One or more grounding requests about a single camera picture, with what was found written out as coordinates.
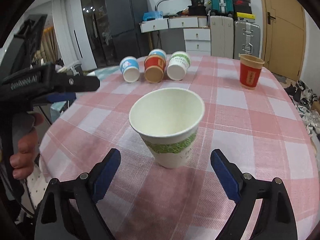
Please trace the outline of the person's left hand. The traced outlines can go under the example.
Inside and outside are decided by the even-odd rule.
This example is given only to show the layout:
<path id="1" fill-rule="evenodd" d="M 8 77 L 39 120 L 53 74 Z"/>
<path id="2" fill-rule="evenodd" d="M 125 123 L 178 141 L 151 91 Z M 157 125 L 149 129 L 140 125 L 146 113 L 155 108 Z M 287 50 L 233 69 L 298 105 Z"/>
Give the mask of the person's left hand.
<path id="1" fill-rule="evenodd" d="M 43 123 L 43 116 L 35 112 L 31 115 L 35 118 L 35 124 L 30 132 L 18 141 L 18 152 L 10 157 L 10 164 L 14 169 L 12 175 L 17 180 L 23 180 L 32 174 L 39 152 L 39 138 L 35 126 Z"/>

